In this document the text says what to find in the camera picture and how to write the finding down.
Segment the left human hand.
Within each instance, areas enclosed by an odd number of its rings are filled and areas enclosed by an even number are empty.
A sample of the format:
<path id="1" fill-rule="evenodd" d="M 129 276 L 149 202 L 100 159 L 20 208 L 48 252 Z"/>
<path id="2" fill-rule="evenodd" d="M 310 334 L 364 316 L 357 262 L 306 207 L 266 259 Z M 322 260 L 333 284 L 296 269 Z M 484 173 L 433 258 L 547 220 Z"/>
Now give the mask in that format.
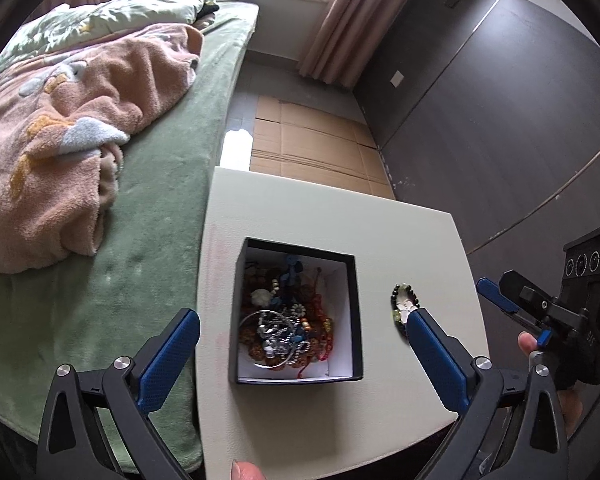
<path id="1" fill-rule="evenodd" d="M 234 460 L 230 480 L 265 480 L 265 475 L 255 464 Z"/>

